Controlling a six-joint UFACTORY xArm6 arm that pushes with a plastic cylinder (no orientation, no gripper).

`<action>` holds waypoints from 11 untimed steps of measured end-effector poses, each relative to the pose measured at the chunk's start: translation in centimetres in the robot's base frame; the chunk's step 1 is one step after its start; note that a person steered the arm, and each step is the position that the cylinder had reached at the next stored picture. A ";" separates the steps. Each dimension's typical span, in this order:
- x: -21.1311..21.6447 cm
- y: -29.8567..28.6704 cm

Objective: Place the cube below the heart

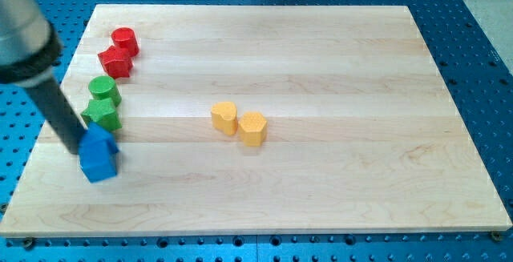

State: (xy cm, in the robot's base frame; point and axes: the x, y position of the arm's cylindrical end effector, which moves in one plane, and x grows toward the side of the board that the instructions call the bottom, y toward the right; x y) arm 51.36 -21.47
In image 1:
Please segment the silver robot arm cylinder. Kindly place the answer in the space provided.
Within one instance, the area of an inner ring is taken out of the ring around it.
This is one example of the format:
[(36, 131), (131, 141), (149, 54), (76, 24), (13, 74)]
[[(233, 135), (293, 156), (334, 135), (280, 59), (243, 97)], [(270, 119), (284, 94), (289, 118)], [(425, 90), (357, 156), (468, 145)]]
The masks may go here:
[(51, 79), (62, 45), (35, 0), (1, 0), (1, 82), (35, 87)]

